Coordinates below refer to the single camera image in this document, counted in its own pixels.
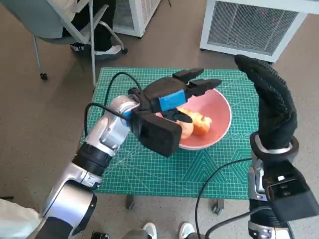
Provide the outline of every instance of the wire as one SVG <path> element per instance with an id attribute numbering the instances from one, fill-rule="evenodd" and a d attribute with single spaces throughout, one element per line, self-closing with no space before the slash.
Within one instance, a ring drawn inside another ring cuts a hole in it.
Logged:
<path id="1" fill-rule="evenodd" d="M 295 239 L 295 235 L 294 235 L 293 229 L 290 226 L 290 223 L 287 223 L 287 226 L 288 226 L 291 239 Z"/>
<path id="2" fill-rule="evenodd" d="M 85 110 L 84 110 L 84 134 L 85 134 L 85 137 L 88 136 L 88 123 L 87 123 L 87 121 L 88 121 L 88 112 L 89 112 L 89 109 L 90 109 L 91 106 L 100 107 L 100 108 L 102 108 L 102 109 L 114 114 L 117 117 L 120 117 L 120 118 L 122 118 L 124 120 L 129 120 L 128 117 L 125 117 L 124 115 L 122 115 L 122 114 L 120 114 L 120 113 L 118 113 L 118 112 L 116 112 L 116 111 L 104 106 L 103 104 L 91 102 L 85 107 Z"/>
<path id="3" fill-rule="evenodd" d="M 214 230 L 216 230 L 216 229 L 218 229 L 218 228 L 220 228 L 220 227 L 222 227 L 222 226 L 224 226 L 224 225 L 226 225 L 226 224 L 232 223 L 232 222 L 234 222 L 234 221 L 237 221 L 237 220 L 239 220 L 239 219 L 245 218 L 245 217 L 247 217 L 247 216 L 251 216 L 251 215 L 253 215 L 253 214 L 255 214 L 256 212 L 259 212 L 259 211 L 261 211 L 261 210 L 271 210 L 271 209 L 272 209 L 272 208 L 269 207 L 269 206 L 261 206 L 261 207 L 255 208 L 255 209 L 253 209 L 253 210 L 251 210 L 251 211 L 249 211 L 249 212 L 246 212 L 246 213 L 244 213 L 244 214 L 241 214 L 241 215 L 238 215 L 238 216 L 236 216 L 236 217 L 233 217 L 233 218 L 224 220 L 223 222 L 217 223 L 216 225 L 212 226 L 212 227 L 206 232 L 205 239 L 209 239 L 210 234 L 211 234 Z"/>
<path id="4" fill-rule="evenodd" d="M 224 164 L 223 166 L 220 166 L 209 178 L 208 180 L 204 183 L 203 187 L 201 188 L 201 190 L 199 191 L 198 197 L 197 197 L 197 202 L 196 202 L 196 206 L 195 206 L 195 224 L 196 224 L 196 230 L 197 230 L 197 236 L 199 239 L 201 239 L 200 237 L 200 232 L 199 232 L 199 225 L 198 225 L 198 205 L 199 205 L 199 201 L 200 198 L 202 196 L 202 194 L 204 193 L 205 188 L 207 187 L 208 183 L 210 182 L 210 180 L 224 167 L 227 167 L 229 165 L 235 164 L 235 163 L 240 163 L 240 162 L 245 162 L 245 161 L 250 161 L 251 158 L 245 158 L 245 159 L 240 159 L 240 160 L 236 160 L 233 162 L 229 162 Z"/>
<path id="5" fill-rule="evenodd" d="M 108 98 L 109 98 L 109 94 L 110 94 L 110 89 L 111 89 L 111 86 L 115 80 L 115 78 L 117 78 L 119 75 L 126 75 L 128 77 L 130 77 L 134 82 L 135 84 L 137 85 L 137 87 L 139 88 L 140 91 L 142 91 L 142 88 L 140 86 L 140 84 L 138 83 L 137 79 L 135 79 L 132 75 L 130 75 L 129 73 L 126 73 L 124 71 L 120 71 L 118 73 L 116 73 L 112 78 L 111 78 L 111 81 L 109 83 L 109 86 L 108 86 L 108 89 L 106 91 L 106 95 L 105 95 L 105 99 L 104 99 L 104 105 L 106 106 L 107 102 L 108 102 Z"/>

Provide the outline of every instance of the black glove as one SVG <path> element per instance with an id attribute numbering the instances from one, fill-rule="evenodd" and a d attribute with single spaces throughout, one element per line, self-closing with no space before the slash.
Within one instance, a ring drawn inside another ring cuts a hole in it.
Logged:
<path id="1" fill-rule="evenodd" d="M 235 62 L 259 95 L 258 135 L 266 149 L 289 146 L 297 128 L 297 111 L 286 82 L 267 63 L 236 55 Z"/>

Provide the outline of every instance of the gray floor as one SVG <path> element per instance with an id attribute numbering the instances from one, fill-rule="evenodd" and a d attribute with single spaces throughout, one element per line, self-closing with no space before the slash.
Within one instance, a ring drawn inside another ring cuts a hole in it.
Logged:
<path id="1" fill-rule="evenodd" d="M 233 57 L 200 52 L 205 3 L 162 1 L 141 40 L 121 36 L 127 56 L 99 66 L 235 68 Z M 295 165 L 303 172 L 319 199 L 319 16 L 309 15 L 275 64 L 288 81 L 299 113 L 296 136 L 301 148 Z M 83 127 L 83 110 L 92 97 L 89 60 L 76 58 L 68 46 L 40 42 L 40 55 L 49 81 L 43 82 L 31 36 L 0 7 L 0 194 L 14 195 L 25 207 L 40 209 L 45 195 L 73 157 Z M 77 238 L 90 238 L 92 230 L 120 238 L 152 221 L 159 239 L 177 238 L 184 221 L 194 222 L 194 199 L 137 197 L 132 211 L 123 207 L 123 195 L 98 195 L 99 204 L 89 227 Z M 200 206 L 202 231 L 216 222 L 248 210 L 246 201 L 226 201 L 219 217 Z M 315 239 L 319 217 L 293 222 L 296 238 Z M 213 234 L 214 238 L 249 238 L 247 220 Z"/>

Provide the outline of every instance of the sneaker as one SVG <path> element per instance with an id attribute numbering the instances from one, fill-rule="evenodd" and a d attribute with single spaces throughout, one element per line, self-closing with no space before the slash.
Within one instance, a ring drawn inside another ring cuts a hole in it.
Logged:
<path id="1" fill-rule="evenodd" d="M 181 225 L 181 228 L 179 230 L 179 239 L 185 239 L 194 232 L 195 232 L 195 229 L 192 224 L 183 223 L 183 225 Z"/>
<path id="2" fill-rule="evenodd" d="M 158 233 L 154 223 L 146 223 L 143 227 L 143 230 L 145 230 L 152 237 L 152 239 L 158 239 Z"/>
<path id="3" fill-rule="evenodd" d="M 75 52 L 84 51 L 84 45 L 83 45 L 83 46 L 73 46 L 73 45 L 70 45 L 70 47 L 71 47 L 71 50 L 72 50 L 72 51 L 75 51 Z"/>
<path id="4" fill-rule="evenodd" d="M 96 56 L 101 56 L 101 55 L 117 55 L 121 52 L 122 48 L 120 45 L 112 46 L 109 50 L 107 51 L 95 51 Z"/>

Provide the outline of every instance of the green cutting mat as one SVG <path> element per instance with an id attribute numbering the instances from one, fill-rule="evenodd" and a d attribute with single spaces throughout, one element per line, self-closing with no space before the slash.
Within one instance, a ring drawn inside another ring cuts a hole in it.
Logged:
<path id="1" fill-rule="evenodd" d="M 93 101 L 103 103 L 111 77 L 125 71 L 137 78 L 144 88 L 150 82 L 171 75 L 173 68 L 112 68 L 101 69 Z M 201 151 L 179 149 L 170 158 L 162 157 L 144 147 L 130 133 L 117 156 L 103 176 L 98 193 L 197 197 L 207 178 L 223 164 L 250 157 L 249 136 L 258 128 L 258 97 L 253 84 L 239 70 L 205 70 L 201 78 L 223 80 L 218 90 L 232 109 L 229 132 L 217 144 Z M 113 83 L 109 100 L 127 94 L 134 82 L 119 76 Z M 100 117 L 94 107 L 89 128 Z M 205 190 L 204 197 L 247 199 L 247 172 L 250 162 L 235 164 L 222 170 Z"/>

